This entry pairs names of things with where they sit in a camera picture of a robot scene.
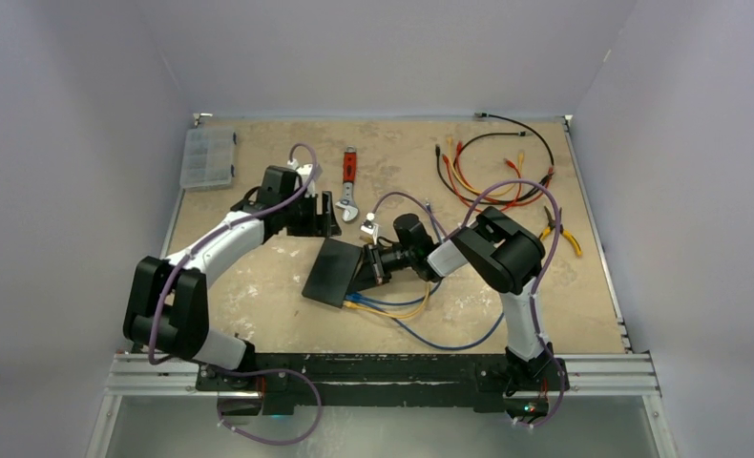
wire connector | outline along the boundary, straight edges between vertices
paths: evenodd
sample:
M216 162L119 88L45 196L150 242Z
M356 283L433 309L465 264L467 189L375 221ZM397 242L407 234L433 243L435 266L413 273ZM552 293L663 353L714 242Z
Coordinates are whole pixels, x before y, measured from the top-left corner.
M374 222L374 214L367 213L366 220L360 225L360 239L367 243L377 243L377 238L380 237L380 225Z

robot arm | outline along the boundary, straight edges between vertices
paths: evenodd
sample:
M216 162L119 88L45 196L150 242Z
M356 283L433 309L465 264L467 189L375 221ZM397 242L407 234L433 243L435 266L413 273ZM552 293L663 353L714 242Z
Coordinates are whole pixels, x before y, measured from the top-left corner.
M288 165L289 168L268 167L256 198L249 200L246 197L235 204L206 236L163 260L147 257L138 264L124 318L127 339L136 344L149 343L155 308L164 283L175 265L188 257L175 279L171 306L165 307L161 315L157 347L183 360L197 360L229 370L249 370L255 366L253 344L227 336L209 325L208 288L242 256L283 229L287 230L287 235L295 237L341 234L332 211L330 193L323 193L322 211L316 214L318 196L313 182L307 186L304 196L281 210L231 226L232 221L281 204L310 179L311 165L299 167L296 161ZM198 253L192 253L195 245L222 226L229 230L211 239Z
M362 230L373 237L379 233L379 227L373 215L367 218ZM541 260L546 254L539 238L492 207L479 214L470 226L438 245L413 214L397 218L394 230L399 239L396 246L370 244L364 248L367 262L361 264L352 283L353 289L359 291L384 284L390 280L391 271L403 267L410 266L423 280L440 281L464 265L471 265L487 285L498 292L503 306L508 330L506 399L510 414L529 416L535 410L548 411L545 398L538 398L536 402L544 404L535 406L512 397L516 391L539 391L544 380L557 386L558 371L563 370L556 367L549 356L551 343L542 332L539 293L534 295L534 314L530 303L534 279L541 271Z

black rectangular object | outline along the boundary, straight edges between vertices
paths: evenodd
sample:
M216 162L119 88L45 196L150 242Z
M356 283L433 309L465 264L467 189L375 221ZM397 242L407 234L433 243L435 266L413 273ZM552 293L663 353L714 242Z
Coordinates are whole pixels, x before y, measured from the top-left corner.
M361 247L335 239L325 239L312 264L302 296L335 307L344 306L349 282L360 261Z
M508 379L492 370L505 366L501 354L259 353L257 364L302 372L318 388L325 406L472 407L479 413L506 409ZM301 380L277 374L266 378L264 415L290 415L295 406L316 404ZM196 388L239 390L219 377L205 380L201 375Z

beige table surface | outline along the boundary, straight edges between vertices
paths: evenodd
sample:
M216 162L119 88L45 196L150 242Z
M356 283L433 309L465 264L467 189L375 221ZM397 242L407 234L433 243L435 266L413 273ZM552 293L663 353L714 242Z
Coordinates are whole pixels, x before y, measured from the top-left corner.
M233 187L186 192L172 235L170 251L182 249L205 234L241 199L246 190L260 184L268 165L284 165L290 147L298 142L313 145L324 174L319 192L329 190L337 200L342 187L343 150L357 147L358 168L355 201L362 210L357 222L345 224L339 239L358 245L359 225L376 199L389 191L403 191L420 200L429 199L433 213L451 230L465 215L466 207L439 181L434 145L447 151L446 137L467 140L487 132L516 132L507 122L442 121L248 121L213 120L209 126L230 125L238 136L237 176ZM560 353L622 353L609 288L605 280L593 231L576 179L568 143L556 122L533 124L555 155L551 190L563 207L564 225L584 250L577 258L565 242L541 285L546 330ZM512 176L503 157L517 161L525 152L524 177L541 178L548 169L546 151L534 136L496 137L478 140L463 156L463 170L471 183L483 188ZM301 163L309 155L299 151ZM546 224L542 198L512 209L507 215L533 233ZM391 223L406 212L422 214L413 203L389 198L377 220L395 239ZM239 333L264 352L436 352L419 343L391 320L350 309L338 309L301 296L322 239L276 236L232 266L209 291L211 324L223 332ZM387 301L419 297L425 285L412 271L394 275L391 284L367 291ZM470 343L483 336L501 312L497 293L468 266L449 276L430 299L428 308L407 321L421 335L443 345ZM506 326L471 353L501 353Z

wrench jaw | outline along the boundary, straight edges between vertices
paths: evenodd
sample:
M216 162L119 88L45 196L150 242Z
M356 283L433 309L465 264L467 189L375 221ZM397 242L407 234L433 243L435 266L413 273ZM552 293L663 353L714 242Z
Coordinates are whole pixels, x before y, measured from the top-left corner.
M354 204L354 202L352 202L351 200L347 198L342 198L338 200L337 202L335 202L335 206L344 210L344 213L341 216L341 219L344 222L352 222L353 220L357 218L357 214L359 210L357 206Z
M344 210L344 214L341 216L341 219L344 222L352 222L357 218L357 214L359 212L357 204L354 203L354 198L352 195L353 193L354 183L345 182L344 196L340 200L335 202L336 207Z

